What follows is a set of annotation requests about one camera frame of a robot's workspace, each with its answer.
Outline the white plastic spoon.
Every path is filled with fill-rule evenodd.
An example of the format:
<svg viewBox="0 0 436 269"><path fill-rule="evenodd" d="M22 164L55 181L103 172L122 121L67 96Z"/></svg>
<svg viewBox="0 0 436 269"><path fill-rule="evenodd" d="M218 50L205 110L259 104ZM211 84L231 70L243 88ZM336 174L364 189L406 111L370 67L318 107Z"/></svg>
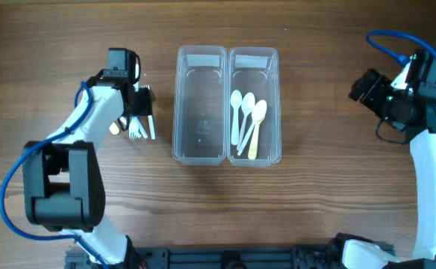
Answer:
<svg viewBox="0 0 436 269"><path fill-rule="evenodd" d="M239 142L239 108L242 104L243 97L239 90L234 90L231 93L230 104L233 109L233 118L231 123L231 144L236 146Z"/></svg>
<svg viewBox="0 0 436 269"><path fill-rule="evenodd" d="M243 121L240 127L240 136L237 146L240 146L241 143L243 142L247 117L251 114L254 106L255 106L255 95L254 93L249 92L243 97L242 104L241 104L241 109L243 112Z"/></svg>
<svg viewBox="0 0 436 269"><path fill-rule="evenodd" d="M240 145L240 148L238 149L237 152L238 155L242 154L243 150L245 149L245 146L249 141L249 138L251 137L251 134L253 133L256 123L265 117L266 112L267 112L267 102L262 99L255 104L252 110L252 124L249 127L248 131L246 132L243 141Z"/></svg>

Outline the yellow plastic spoon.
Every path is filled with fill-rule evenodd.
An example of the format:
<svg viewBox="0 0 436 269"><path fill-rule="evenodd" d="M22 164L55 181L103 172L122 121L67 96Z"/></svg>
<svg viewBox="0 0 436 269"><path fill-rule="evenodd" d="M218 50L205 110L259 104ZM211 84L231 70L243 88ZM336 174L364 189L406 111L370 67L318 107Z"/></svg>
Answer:
<svg viewBox="0 0 436 269"><path fill-rule="evenodd" d="M255 124L251 142L249 144L249 151L248 151L248 159L255 160L258 154L258 139L259 139L259 130L260 130L260 124L264 121L264 118L257 121Z"/></svg>

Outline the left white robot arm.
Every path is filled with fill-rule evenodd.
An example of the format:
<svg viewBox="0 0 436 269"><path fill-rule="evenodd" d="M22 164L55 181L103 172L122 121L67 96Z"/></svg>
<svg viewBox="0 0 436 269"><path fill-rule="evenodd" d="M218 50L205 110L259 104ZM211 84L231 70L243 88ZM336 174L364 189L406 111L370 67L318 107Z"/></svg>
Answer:
<svg viewBox="0 0 436 269"><path fill-rule="evenodd" d="M110 48L108 64L81 82L74 110L43 141L29 141L22 166L25 215L51 232L71 238L101 268L144 268L131 239L105 217L105 187L96 152L113 123L130 120L149 101L137 88L141 62L129 49Z"/></svg>

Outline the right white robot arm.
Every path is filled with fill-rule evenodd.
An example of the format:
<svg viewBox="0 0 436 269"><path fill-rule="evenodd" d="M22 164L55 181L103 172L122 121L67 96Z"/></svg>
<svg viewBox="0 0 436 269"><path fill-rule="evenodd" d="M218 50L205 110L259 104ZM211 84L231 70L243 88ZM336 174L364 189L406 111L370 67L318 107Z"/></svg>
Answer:
<svg viewBox="0 0 436 269"><path fill-rule="evenodd" d="M413 262L436 265L436 55L418 49L391 80L368 69L349 98L405 133L417 180L417 235Z"/></svg>

